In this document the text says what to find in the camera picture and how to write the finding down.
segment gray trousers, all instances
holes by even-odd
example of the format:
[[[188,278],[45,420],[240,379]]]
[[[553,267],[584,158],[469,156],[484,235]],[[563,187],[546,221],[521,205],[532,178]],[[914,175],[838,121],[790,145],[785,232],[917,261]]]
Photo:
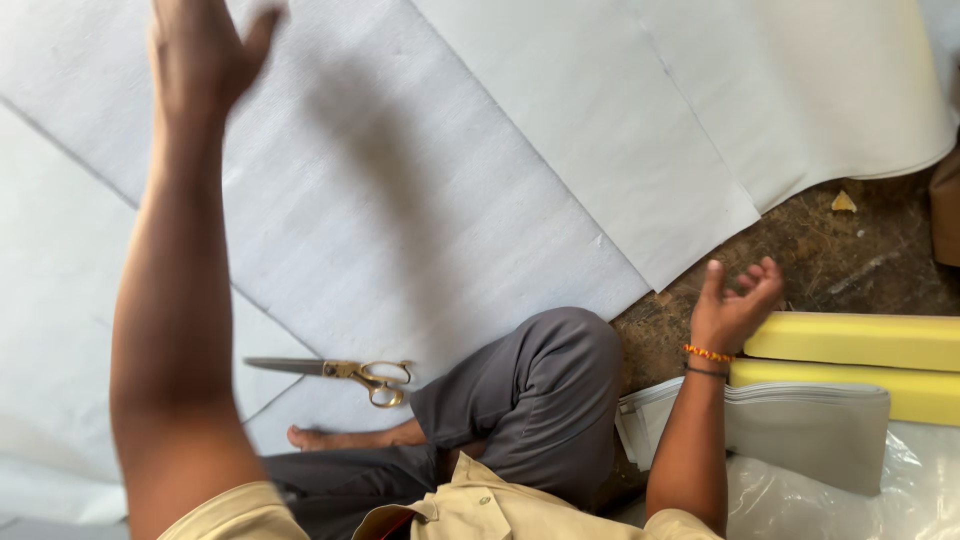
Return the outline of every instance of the gray trousers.
[[[486,439],[479,461],[510,483],[588,507],[613,464],[620,340],[595,314],[534,315],[410,397],[428,444],[267,457],[314,539],[346,539],[370,510],[437,489],[438,451]]]

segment yellow foam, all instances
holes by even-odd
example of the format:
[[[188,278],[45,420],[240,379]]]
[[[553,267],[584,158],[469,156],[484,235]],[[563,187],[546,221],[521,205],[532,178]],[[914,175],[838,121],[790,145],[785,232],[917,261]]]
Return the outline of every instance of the yellow foam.
[[[960,317],[776,312],[750,356],[960,372]]]
[[[740,358],[731,386],[754,382],[864,382],[890,392],[890,418],[960,426],[960,374],[889,367]]]

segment beige shirt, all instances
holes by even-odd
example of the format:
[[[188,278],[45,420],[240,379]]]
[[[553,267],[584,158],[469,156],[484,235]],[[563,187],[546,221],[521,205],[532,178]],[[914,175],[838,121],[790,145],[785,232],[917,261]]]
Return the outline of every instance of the beige shirt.
[[[460,454],[453,481],[409,506],[374,509],[354,540],[381,540],[397,518],[414,512],[411,540],[719,540],[687,512],[663,510],[646,529],[591,516],[552,495],[507,483]],[[159,540],[307,540],[269,482],[236,487],[195,508]]]

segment man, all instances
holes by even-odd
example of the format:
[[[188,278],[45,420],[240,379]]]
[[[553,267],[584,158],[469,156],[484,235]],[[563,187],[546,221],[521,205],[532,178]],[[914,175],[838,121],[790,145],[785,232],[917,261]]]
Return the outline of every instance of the man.
[[[279,12],[262,13],[245,41],[224,0],[155,0],[154,16],[154,149],[110,372],[134,540],[301,539],[304,528],[358,539],[724,534],[727,368],[694,354],[650,473],[646,531],[577,509],[612,465],[621,361],[610,326],[577,308],[535,315],[415,393],[409,422],[347,435],[291,428],[313,452],[265,468],[231,389],[221,159],[229,110],[267,58]],[[723,280],[711,261],[691,343],[729,354],[779,301],[782,278],[766,258],[738,278],[744,296]],[[445,454],[457,459],[450,483],[438,476]]]

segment hand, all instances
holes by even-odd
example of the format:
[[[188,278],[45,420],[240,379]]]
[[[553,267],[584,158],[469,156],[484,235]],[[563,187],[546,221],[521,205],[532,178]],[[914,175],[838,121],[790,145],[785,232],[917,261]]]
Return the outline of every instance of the hand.
[[[700,300],[690,317],[690,345],[712,353],[732,355],[743,349],[767,315],[783,297],[783,273],[769,257],[753,264],[736,282],[744,290],[740,296],[724,290],[724,267],[719,260],[707,265],[707,277]]]
[[[223,120],[270,52],[280,8],[240,40],[224,0],[154,0],[148,52],[156,111],[166,121]]]

